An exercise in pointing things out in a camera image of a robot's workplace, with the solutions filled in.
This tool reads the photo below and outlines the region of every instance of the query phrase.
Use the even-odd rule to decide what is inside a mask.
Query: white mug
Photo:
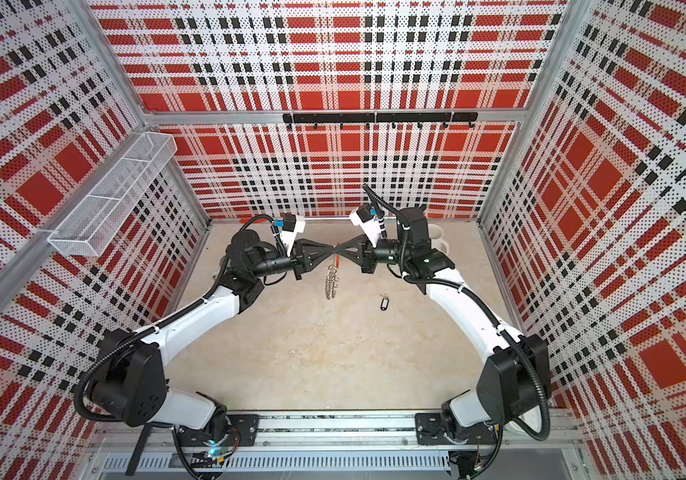
[[[441,226],[428,224],[428,238],[431,239],[431,248],[445,255],[450,254],[450,245],[444,240],[444,229]]]

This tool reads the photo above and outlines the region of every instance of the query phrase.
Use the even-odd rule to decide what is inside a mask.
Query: perforated panel
[[[0,2],[0,268],[134,126],[59,2]]]
[[[593,2],[488,225],[607,478],[686,477],[686,2]]]
[[[371,185],[397,207],[431,217],[476,216],[513,122],[169,126],[175,158],[215,218],[269,212],[348,215]]]
[[[88,0],[148,110],[526,104],[566,0]]]
[[[162,172],[103,255],[53,254],[4,309],[0,478],[74,473],[97,424],[74,413],[72,388],[106,330],[161,318],[201,234]]]

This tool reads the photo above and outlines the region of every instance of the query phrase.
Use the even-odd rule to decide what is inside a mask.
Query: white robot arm
[[[246,228],[260,219],[271,222],[276,246]],[[225,428],[225,406],[203,394],[167,386],[164,366],[201,335],[249,308],[264,288],[261,277],[292,271],[299,280],[334,252],[332,245],[296,240],[305,226],[302,216],[285,215],[283,223],[285,231],[279,232],[280,221],[267,215],[253,217],[233,236],[210,291],[150,326],[108,332],[100,343],[98,360],[76,386],[78,413],[90,420],[121,421],[129,426],[155,423],[194,430],[212,430],[213,419],[218,417],[218,428]],[[109,415],[90,412],[84,405],[85,393]]]
[[[524,336],[492,312],[463,280],[452,261],[434,250],[420,208],[396,210],[369,187],[372,204],[396,215],[397,239],[387,239],[370,204],[350,214],[364,235],[335,251],[372,274],[376,264],[398,264],[400,276],[437,302],[466,334],[485,363],[476,385],[442,405],[448,438],[463,441],[471,428],[491,422],[536,439],[548,437],[550,396],[548,349],[537,335]]]

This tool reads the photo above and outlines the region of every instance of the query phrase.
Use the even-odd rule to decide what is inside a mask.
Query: concrete floor
[[[476,224],[439,225],[466,282],[508,320]],[[239,227],[213,225],[181,306],[210,287]],[[273,241],[267,225],[254,229]],[[337,244],[359,234],[348,223],[309,222],[299,236]],[[385,265],[365,275],[345,258],[338,294],[326,300],[329,261],[301,281],[290,273],[267,286],[249,310],[196,340],[165,367],[170,384],[217,398],[231,410],[439,408],[475,387],[482,362],[441,307],[393,278]],[[381,295],[390,298],[385,312]]]

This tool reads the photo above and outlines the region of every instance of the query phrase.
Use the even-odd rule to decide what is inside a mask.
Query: wire mesh basket
[[[145,132],[50,234],[60,254],[100,256],[177,151],[170,134]]]

